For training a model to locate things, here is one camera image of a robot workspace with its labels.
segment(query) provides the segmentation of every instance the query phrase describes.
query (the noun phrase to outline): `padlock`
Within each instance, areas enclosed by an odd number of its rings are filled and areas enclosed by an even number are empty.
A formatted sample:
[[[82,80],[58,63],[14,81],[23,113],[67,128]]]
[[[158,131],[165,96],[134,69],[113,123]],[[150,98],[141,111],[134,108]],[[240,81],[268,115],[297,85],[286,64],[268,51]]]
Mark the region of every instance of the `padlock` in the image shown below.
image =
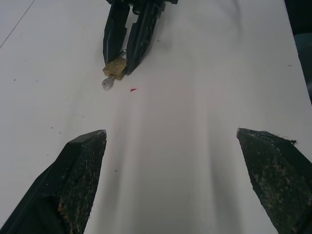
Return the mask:
[[[127,65],[127,59],[118,57],[113,61],[106,64],[103,72],[108,77],[114,76],[115,79],[122,79],[125,76],[125,68]]]

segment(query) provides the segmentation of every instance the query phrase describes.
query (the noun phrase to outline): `white surface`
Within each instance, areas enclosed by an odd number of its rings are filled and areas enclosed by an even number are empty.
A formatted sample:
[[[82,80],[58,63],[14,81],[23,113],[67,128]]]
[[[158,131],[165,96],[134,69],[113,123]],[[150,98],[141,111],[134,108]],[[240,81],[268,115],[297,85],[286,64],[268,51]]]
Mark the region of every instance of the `white surface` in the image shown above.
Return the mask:
[[[0,46],[22,18],[33,0],[0,1]]]
[[[235,135],[296,139],[311,160],[283,2],[168,4],[143,63],[105,92],[108,11],[104,0],[37,0],[0,49],[0,223],[66,142],[106,129],[86,234],[276,234]]]

